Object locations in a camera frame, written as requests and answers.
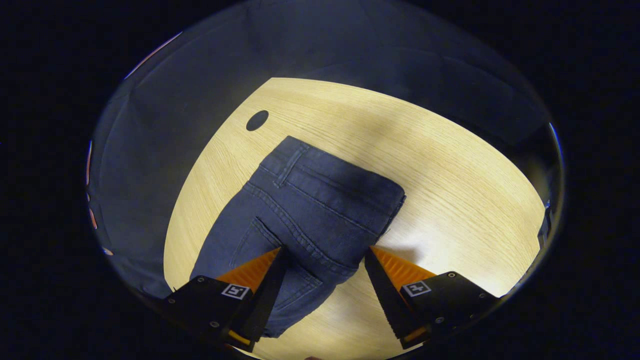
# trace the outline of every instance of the denim fabric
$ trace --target denim fabric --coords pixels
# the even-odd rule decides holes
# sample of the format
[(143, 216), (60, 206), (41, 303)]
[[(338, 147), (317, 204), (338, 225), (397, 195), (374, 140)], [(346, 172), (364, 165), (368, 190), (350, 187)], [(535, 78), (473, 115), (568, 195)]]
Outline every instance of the denim fabric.
[(191, 278), (287, 247), (293, 261), (264, 332), (277, 338), (355, 273), (404, 198), (393, 181), (288, 136), (222, 210)]

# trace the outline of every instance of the round hole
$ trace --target round hole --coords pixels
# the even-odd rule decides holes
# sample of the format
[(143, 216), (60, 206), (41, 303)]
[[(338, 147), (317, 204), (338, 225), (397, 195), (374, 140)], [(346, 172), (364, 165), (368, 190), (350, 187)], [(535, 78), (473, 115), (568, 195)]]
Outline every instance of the round hole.
[(268, 111), (266, 110), (258, 111), (246, 123), (246, 129), (249, 131), (258, 129), (260, 126), (264, 124), (265, 121), (267, 121), (268, 117), (269, 117)]

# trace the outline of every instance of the wooden table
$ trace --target wooden table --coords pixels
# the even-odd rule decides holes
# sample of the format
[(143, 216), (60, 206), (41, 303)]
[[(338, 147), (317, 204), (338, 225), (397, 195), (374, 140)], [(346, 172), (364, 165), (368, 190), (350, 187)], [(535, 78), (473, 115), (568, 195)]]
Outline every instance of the wooden table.
[[(266, 123), (246, 123), (267, 110)], [(324, 81), (272, 78), (211, 138), (178, 196), (164, 248), (164, 276), (187, 283), (216, 217), (287, 135), (400, 184), (406, 202), (378, 246), (441, 274), (454, 270), (496, 297), (523, 276), (539, 245), (544, 206), (499, 151), (429, 110), (377, 92)], [(364, 263), (263, 359), (386, 359), (403, 353)]]

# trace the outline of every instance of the wood grain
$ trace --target wood grain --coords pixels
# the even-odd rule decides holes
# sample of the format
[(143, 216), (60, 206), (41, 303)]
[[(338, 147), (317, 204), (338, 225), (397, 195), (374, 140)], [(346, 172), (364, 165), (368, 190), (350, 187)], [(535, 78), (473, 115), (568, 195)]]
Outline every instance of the wood grain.
[[(247, 131), (260, 110), (266, 123)], [(215, 219), (264, 157), (287, 135), (400, 184), (406, 202), (378, 246), (441, 274), (454, 270), (499, 297), (539, 250), (544, 206), (499, 151), (429, 110), (362, 88), (272, 78), (236, 109), (189, 173), (169, 223), (164, 276), (187, 283)], [(404, 352), (364, 264), (317, 310), (278, 339), (263, 359), (386, 359)]]

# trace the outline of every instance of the belt loop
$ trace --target belt loop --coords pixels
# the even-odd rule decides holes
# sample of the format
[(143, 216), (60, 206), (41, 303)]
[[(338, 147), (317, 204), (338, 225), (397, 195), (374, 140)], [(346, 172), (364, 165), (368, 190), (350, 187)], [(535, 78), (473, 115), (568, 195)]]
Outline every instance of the belt loop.
[(287, 161), (287, 164), (282, 169), (282, 172), (278, 176), (278, 179), (273, 181), (273, 184), (277, 188), (280, 188), (284, 184), (285, 180), (287, 179), (287, 176), (289, 176), (289, 173), (291, 172), (291, 169), (293, 169), (293, 166), (296, 164), (298, 159), (300, 159), (302, 154), (304, 154), (307, 150), (309, 150), (309, 145), (305, 143), (301, 143), (298, 150), (296, 150), (296, 152), (294, 152), (293, 155), (289, 158), (289, 161)]

